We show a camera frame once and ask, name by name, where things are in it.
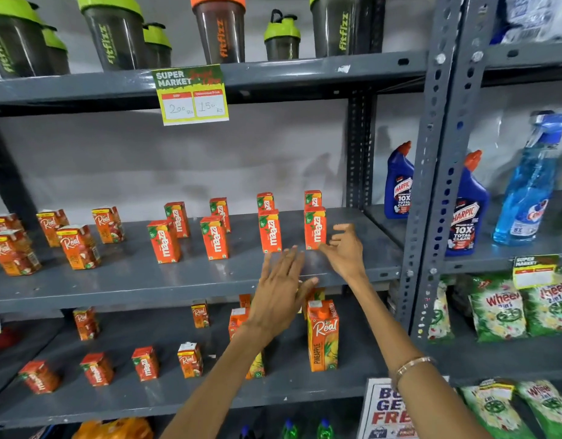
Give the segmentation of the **person's right hand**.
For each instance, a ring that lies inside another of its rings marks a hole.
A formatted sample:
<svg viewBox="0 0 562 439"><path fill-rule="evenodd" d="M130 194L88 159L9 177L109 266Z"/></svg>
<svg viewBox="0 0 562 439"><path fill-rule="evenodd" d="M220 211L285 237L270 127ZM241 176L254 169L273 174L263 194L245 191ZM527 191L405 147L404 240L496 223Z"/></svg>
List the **person's right hand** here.
<svg viewBox="0 0 562 439"><path fill-rule="evenodd" d="M336 246L338 266L332 266L348 285L368 283L363 262L363 245L358 238L352 223L338 223L333 226L336 231L328 245Z"/></svg>

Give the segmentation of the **person's left forearm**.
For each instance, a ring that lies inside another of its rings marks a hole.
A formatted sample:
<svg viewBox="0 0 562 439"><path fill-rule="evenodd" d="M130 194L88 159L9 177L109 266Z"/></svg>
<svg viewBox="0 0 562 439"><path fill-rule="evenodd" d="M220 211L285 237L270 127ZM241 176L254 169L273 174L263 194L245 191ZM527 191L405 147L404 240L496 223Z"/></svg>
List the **person's left forearm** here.
<svg viewBox="0 0 562 439"><path fill-rule="evenodd" d="M252 362L270 340L265 328L242 325L159 439L215 439Z"/></svg>

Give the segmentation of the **person's right forearm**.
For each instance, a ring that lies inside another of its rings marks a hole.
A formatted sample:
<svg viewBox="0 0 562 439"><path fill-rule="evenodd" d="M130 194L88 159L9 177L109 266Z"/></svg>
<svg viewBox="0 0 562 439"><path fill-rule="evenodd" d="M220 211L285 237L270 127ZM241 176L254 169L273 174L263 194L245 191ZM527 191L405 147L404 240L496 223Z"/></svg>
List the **person's right forearm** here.
<svg viewBox="0 0 562 439"><path fill-rule="evenodd" d="M370 282L349 285L419 439L493 439L387 310Z"/></svg>

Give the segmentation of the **tall pineapple juice carton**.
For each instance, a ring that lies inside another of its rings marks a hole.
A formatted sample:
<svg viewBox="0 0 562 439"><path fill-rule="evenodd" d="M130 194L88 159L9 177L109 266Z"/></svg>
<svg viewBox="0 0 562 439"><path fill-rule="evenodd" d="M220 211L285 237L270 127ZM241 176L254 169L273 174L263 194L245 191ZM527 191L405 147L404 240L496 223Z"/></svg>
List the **tall pineapple juice carton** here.
<svg viewBox="0 0 562 439"><path fill-rule="evenodd" d="M308 356L312 372L338 367L339 316L333 300L307 302Z"/></svg>

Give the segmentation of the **group of orange mango drink cartons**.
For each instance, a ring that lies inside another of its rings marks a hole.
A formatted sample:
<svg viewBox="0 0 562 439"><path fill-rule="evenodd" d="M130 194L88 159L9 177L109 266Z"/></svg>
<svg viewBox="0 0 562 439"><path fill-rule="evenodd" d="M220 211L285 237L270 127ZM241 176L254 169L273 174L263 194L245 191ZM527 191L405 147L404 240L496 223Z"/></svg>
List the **group of orange mango drink cartons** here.
<svg viewBox="0 0 562 439"><path fill-rule="evenodd" d="M230 257L227 235L232 232L228 200L225 197L209 201L210 215L200 221L207 258L224 260ZM264 253L282 250L279 210L271 192L257 195L257 216ZM169 202L164 205L166 218L151 221L147 232L158 264L177 263L182 258L179 239L189 238L191 227L184 202Z"/></svg>

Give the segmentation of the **green detergent powder packet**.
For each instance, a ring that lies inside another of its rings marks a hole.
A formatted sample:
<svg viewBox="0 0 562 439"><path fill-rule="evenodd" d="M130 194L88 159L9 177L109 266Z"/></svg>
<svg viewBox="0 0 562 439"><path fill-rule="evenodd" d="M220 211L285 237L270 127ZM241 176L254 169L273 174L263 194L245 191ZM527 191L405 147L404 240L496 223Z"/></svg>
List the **green detergent powder packet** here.
<svg viewBox="0 0 562 439"><path fill-rule="evenodd" d="M437 297L433 304L433 318L429 326L429 342L449 341L454 338L449 316L449 306L447 304L448 282L444 277L439 281Z"/></svg>
<svg viewBox="0 0 562 439"><path fill-rule="evenodd" d="M548 380L519 382L516 390L532 410L546 439L562 439L562 395Z"/></svg>
<svg viewBox="0 0 562 439"><path fill-rule="evenodd" d="M478 342L528 337L524 300L510 272L468 274L467 286Z"/></svg>
<svg viewBox="0 0 562 439"><path fill-rule="evenodd" d="M562 266L555 271L555 283L521 291L526 331L530 337L562 333Z"/></svg>
<svg viewBox="0 0 562 439"><path fill-rule="evenodd" d="M479 398L477 386L460 387L468 408L494 439L536 439L511 401Z"/></svg>

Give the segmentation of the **gray metal shelving unit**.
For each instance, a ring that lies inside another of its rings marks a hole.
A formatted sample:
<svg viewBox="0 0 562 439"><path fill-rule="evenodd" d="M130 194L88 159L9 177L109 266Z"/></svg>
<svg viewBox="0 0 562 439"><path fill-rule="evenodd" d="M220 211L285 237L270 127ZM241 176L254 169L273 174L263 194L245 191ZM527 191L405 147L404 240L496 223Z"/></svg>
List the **gray metal shelving unit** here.
<svg viewBox="0 0 562 439"><path fill-rule="evenodd" d="M407 223L375 221L394 242L403 242L395 317L419 347L420 317L432 316L432 300L442 274L508 271L517 258L557 257L562 265L562 233L557 206L549 206L549 228L529 246L500 246L492 241L488 217L484 240L475 253L445 257L444 242L457 198L462 156L476 118L482 81L490 85L562 80L562 42L489 46L498 0L437 0L434 30L423 86L416 168L423 184Z"/></svg>
<svg viewBox="0 0 562 439"><path fill-rule="evenodd" d="M405 316L414 304L417 272L421 253L411 248L407 234L402 248L375 221L367 210L372 196L372 164L370 161L375 133L375 97L382 93L381 81L407 78L390 89L423 84L427 89L435 74L428 59L434 50L418 52L387 52L346 55L340 57L294 59L272 62L225 64L221 67L229 102L270 103L320 101L349 98L347 143L346 206L332 208L333 218L347 217L363 223L363 240L370 250L366 268L372 281L400 280L397 317L402 324L411 322ZM0 109L3 116L61 115L64 113L111 112L113 110L156 109L151 70L117 73L83 73L50 77L0 80ZM224 297L244 294L256 285L255 262L262 257L256 250L256 232L248 228L249 215L235 216L241 223L239 236L233 237L233 259L203 260L199 258L197 242L186 248L192 254L174 268L164 269L151 263L151 250L143 245L142 237L128 240L124 248L111 248L111 264L93 273L71 273L62 266L60 255L47 255L44 278L28 279L26 284L13 285L0 279L0 312L31 312L74 307L120 304L148 304L155 300L174 303L177 300Z"/></svg>

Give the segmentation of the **single small mango drink box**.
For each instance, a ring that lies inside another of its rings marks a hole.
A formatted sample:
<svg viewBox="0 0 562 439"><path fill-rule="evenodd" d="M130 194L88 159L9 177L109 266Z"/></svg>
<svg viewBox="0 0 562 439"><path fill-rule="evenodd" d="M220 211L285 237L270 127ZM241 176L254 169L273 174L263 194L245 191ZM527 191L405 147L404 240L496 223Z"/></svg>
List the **single small mango drink box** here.
<svg viewBox="0 0 562 439"><path fill-rule="evenodd" d="M159 378L160 366L153 346L136 348L131 360L141 382Z"/></svg>
<svg viewBox="0 0 562 439"><path fill-rule="evenodd" d="M48 367L46 361L29 361L18 375L34 394L52 393L61 384L60 376Z"/></svg>
<svg viewBox="0 0 562 439"><path fill-rule="evenodd" d="M103 352L87 354L80 367L93 387L108 386L114 378L114 368Z"/></svg>

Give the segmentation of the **green and yellow price sign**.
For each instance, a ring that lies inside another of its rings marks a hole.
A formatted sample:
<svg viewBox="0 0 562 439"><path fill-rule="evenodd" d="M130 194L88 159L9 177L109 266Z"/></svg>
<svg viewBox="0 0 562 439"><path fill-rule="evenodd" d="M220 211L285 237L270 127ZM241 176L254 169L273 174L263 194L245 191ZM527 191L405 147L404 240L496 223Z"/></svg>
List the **green and yellow price sign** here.
<svg viewBox="0 0 562 439"><path fill-rule="evenodd" d="M152 71L164 126L227 122L224 75L219 64Z"/></svg>

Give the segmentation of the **small yellow shelf price tag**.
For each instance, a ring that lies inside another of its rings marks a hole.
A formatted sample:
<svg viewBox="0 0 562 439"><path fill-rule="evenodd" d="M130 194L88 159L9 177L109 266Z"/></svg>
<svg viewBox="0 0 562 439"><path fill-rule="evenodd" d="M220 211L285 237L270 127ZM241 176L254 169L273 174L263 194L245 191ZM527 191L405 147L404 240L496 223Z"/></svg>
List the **small yellow shelf price tag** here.
<svg viewBox="0 0 562 439"><path fill-rule="evenodd" d="M512 266L512 281L516 289L543 287L554 284L560 255L516 257Z"/></svg>
<svg viewBox="0 0 562 439"><path fill-rule="evenodd" d="M477 386L479 398L488 400L495 398L499 400L511 401L516 383L505 379L487 379Z"/></svg>

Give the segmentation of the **small green-lid shaker bottle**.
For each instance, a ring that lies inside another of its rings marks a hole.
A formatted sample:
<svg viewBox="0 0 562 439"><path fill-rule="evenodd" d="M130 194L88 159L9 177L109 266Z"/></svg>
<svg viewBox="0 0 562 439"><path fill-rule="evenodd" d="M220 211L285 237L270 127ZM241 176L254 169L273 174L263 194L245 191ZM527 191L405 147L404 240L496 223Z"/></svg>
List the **small green-lid shaker bottle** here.
<svg viewBox="0 0 562 439"><path fill-rule="evenodd" d="M68 50L65 44L57 35L58 29L47 24L42 25L42 33L46 46L51 67L55 75L71 74L68 59Z"/></svg>
<svg viewBox="0 0 562 439"><path fill-rule="evenodd" d="M144 23L143 34L147 52L147 67L161 69L171 67L172 46L165 33L166 26L158 22Z"/></svg>
<svg viewBox="0 0 562 439"><path fill-rule="evenodd" d="M295 25L295 14L283 14L279 9L271 11L270 22L264 32L264 44L268 61L299 59L301 34Z"/></svg>

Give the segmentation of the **orange plastic packet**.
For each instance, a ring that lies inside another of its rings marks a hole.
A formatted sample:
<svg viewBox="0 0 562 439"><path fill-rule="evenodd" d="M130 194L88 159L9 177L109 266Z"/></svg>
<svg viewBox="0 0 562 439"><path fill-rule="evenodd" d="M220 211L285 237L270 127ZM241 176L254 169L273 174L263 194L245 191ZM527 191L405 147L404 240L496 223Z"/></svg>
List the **orange plastic packet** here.
<svg viewBox="0 0 562 439"><path fill-rule="evenodd" d="M110 422L85 421L72 439L154 439L154 433L145 418L130 417Z"/></svg>

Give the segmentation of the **large green-lid shaker bottle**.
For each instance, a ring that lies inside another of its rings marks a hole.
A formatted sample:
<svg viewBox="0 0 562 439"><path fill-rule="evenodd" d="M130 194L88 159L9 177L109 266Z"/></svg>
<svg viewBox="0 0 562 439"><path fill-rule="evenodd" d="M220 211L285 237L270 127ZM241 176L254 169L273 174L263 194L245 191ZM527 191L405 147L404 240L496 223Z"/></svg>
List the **large green-lid shaker bottle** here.
<svg viewBox="0 0 562 439"><path fill-rule="evenodd" d="M0 0L0 76L53 75L42 22L27 0Z"/></svg>
<svg viewBox="0 0 562 439"><path fill-rule="evenodd" d="M78 0L105 72L144 70L144 19L135 0Z"/></svg>
<svg viewBox="0 0 562 439"><path fill-rule="evenodd" d="M363 54L373 0L309 0L317 58Z"/></svg>

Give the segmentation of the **orange-lid shaker bottle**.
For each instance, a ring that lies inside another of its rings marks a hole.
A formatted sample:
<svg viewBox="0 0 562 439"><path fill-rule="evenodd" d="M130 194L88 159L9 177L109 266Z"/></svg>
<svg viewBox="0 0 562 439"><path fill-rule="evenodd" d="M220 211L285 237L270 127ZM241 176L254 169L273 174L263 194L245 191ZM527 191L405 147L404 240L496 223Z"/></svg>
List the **orange-lid shaker bottle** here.
<svg viewBox="0 0 562 439"><path fill-rule="evenodd" d="M245 62L245 0L190 0L208 65Z"/></svg>

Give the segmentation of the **white plastic package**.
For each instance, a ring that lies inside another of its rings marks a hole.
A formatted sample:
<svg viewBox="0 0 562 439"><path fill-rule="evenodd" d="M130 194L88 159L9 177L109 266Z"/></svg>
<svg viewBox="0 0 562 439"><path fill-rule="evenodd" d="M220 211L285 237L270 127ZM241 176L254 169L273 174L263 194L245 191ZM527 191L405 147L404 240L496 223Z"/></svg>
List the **white plastic package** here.
<svg viewBox="0 0 562 439"><path fill-rule="evenodd" d="M562 0L498 0L491 45L562 41Z"/></svg>

